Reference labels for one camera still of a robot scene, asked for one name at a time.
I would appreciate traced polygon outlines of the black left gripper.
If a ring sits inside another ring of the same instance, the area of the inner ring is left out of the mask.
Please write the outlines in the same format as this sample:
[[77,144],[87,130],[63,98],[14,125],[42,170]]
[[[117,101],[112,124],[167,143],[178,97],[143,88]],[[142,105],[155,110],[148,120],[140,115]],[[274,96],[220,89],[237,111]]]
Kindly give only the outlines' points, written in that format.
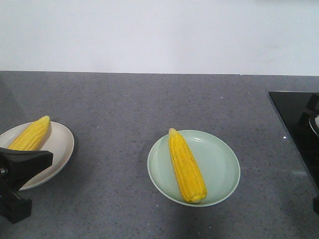
[[12,224],[31,216],[32,200],[18,191],[26,182],[52,165],[49,151],[0,149],[0,215]]

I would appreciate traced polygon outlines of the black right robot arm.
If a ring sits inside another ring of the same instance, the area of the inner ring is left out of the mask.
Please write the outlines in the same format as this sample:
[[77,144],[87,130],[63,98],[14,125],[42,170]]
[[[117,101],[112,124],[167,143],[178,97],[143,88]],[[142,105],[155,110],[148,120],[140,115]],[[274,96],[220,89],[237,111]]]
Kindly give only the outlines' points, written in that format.
[[319,195],[313,198],[313,211],[319,215]]

